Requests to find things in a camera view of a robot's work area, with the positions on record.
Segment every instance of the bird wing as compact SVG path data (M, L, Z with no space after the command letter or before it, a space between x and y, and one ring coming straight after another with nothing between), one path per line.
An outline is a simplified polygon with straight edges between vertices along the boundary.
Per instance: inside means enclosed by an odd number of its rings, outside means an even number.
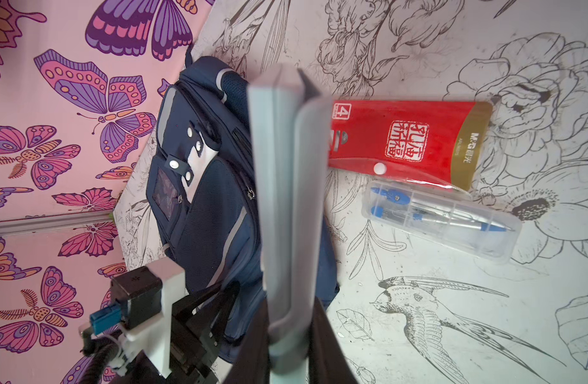
M468 291L469 289L473 289L474 291L481 291L481 292L486 292L486 293L492 293L492 294L499 295L499 296L509 297L509 296L505 295L504 293L495 291L493 289L480 287L478 285L461 283L459 281L437 279L437 278L432 278L432 277L396 276L396 277L391 277L389 279L379 281L379 286L384 289L388 289L388 288L395 286L395 285L409 285L409 286L420 287L430 294L433 293L434 289L449 288L449 289L456 289L458 291Z
M441 321L433 311L413 309L407 313L405 336L430 364L456 384L468 384L458 366L441 345Z
M457 331L460 331L470 337L473 337L478 342L481 342L482 344L489 346L490 348L499 352L501 355L509 357L512 361L514 361L515 363L518 363L520 366L526 368L527 370L529 370L531 373L535 374L537 377L539 377L542 380L544 380L544 378L539 376L539 374L537 374L537 372L533 371L533 368L529 367L524 361L520 360L520 358L517 357L516 355L514 355L509 349L505 348L501 343L499 343L498 341L493 339L492 336L495 335L495 336L502 337L503 339L506 339L506 340L509 340L512 342L516 342L518 344L521 344L521 345L524 345L525 347L534 349L538 352L543 353L546 356L549 356L549 357L557 360L555 357L549 355L548 353L545 353L544 351L537 348L536 346L534 346L534 345L532 345L522 339L519 339L514 335L510 335L505 331L501 331L498 328L495 328L495 327L492 327L488 324L481 323L477 320L468 319L466 317L462 317L462 316L459 316L456 314L454 314L454 316L456 316L460 320L457 324L445 324L444 323L444 325L449 326Z

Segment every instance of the white stamp logo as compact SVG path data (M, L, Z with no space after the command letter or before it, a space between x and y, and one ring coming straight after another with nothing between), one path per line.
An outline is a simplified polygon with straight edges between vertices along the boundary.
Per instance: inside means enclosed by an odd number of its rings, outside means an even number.
M428 139L428 124L393 121L388 133L385 155L410 162L420 162Z
M335 103L333 107L333 119L335 120L349 120L351 112L351 104Z

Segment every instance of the pencil lead container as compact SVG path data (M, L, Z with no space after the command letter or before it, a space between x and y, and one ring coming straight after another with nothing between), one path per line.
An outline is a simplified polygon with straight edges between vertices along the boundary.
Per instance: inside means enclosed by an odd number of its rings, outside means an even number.
M509 213L384 180L367 185L362 215L497 263L510 259L522 228Z

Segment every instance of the bird tail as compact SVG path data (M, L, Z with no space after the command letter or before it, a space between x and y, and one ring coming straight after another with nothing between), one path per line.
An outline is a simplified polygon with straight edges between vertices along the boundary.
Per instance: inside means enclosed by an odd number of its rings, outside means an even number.
M499 336L503 339L518 343L520 345L524 345L525 347L536 350L539 353L543 353L544 355L551 357L554 360L557 360L560 364L563 364L563 362L561 362L559 359L556 359L555 357L551 356L550 354L542 351L541 349L537 348L535 345L530 344L530 343L528 343L528 342L526 342L526 341L524 341L514 335L508 334L505 331L501 331L498 328L495 328L495 327L490 326L488 324L481 323L477 320L469 319L469 318L458 316L458 315L456 315L456 317L459 318L461 320L461 322L456 327L453 326L454 329L456 329L457 331L460 331L470 337L473 337L478 342L481 342L482 344L489 346L490 348L501 353L503 356L509 357L512 361L518 363L523 368L526 368L531 373L533 373L534 375L536 375L540 379L544 380L545 382L548 382L548 381L546 381L543 377L539 376L539 374L537 374L537 372L535 372L533 370L533 368L529 367L524 361L522 361L519 357L514 355L509 349L505 348L501 343L499 343L498 341L493 339L492 336Z

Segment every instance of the flower center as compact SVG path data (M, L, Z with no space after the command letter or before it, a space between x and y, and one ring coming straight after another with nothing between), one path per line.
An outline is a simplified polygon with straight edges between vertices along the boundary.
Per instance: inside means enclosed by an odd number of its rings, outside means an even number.
M544 198L527 200L515 207L511 213L520 221L536 220L541 218L550 209L550 203Z

